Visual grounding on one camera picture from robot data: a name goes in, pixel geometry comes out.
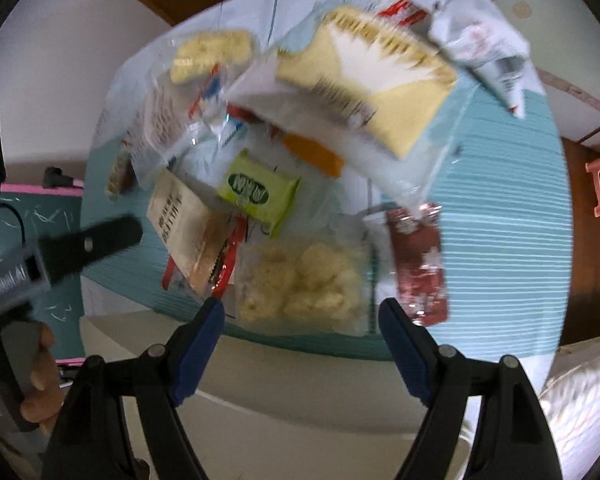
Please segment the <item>person's left hand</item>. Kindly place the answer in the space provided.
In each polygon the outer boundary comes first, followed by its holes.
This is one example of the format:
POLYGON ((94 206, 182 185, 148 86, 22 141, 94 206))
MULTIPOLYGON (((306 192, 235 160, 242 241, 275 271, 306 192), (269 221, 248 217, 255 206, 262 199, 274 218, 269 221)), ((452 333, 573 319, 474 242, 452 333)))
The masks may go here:
POLYGON ((38 353, 32 360, 30 382, 33 389, 24 397, 20 413, 27 422, 38 424, 51 434, 64 404, 65 393, 60 388, 57 364, 50 353, 55 343, 52 330, 40 323, 38 353))

